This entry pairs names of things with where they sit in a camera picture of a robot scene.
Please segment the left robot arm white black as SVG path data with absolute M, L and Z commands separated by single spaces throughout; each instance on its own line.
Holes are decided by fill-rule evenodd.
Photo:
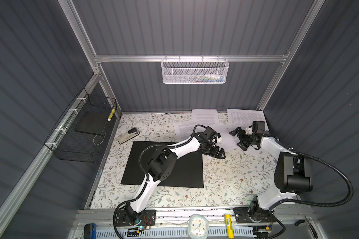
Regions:
M 136 196 L 126 201 L 124 207 L 131 224 L 139 224 L 150 196 L 158 184 L 170 176 L 178 159 L 193 152 L 225 159 L 224 149 L 217 146 L 220 141 L 220 133 L 209 126 L 197 124 L 190 136 L 181 142 L 169 145 L 156 143 L 145 148 L 138 158 L 144 180 Z

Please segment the beige black clip folder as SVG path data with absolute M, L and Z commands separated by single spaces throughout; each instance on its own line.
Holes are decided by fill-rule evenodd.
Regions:
M 157 144 L 149 141 L 133 142 L 126 169 L 121 180 L 122 185 L 141 185 L 145 174 L 139 166 L 139 156 L 148 146 Z M 142 166 L 153 179 L 165 176 L 159 186 L 203 188 L 203 162 L 202 155 L 196 152 L 188 153 L 177 161 L 175 157 L 165 152 L 160 156 L 163 147 L 148 149 L 142 156 Z

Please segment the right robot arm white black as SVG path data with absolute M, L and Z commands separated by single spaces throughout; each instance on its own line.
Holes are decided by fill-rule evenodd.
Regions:
M 310 192 L 313 189 L 312 163 L 292 152 L 272 137 L 265 129 L 265 122 L 254 121 L 246 129 L 237 127 L 230 133 L 239 139 L 237 146 L 246 151 L 250 146 L 264 149 L 276 160 L 274 184 L 266 191 L 255 196 L 246 212 L 253 222 L 270 219 L 271 211 L 284 199 L 293 199 L 296 195 Z

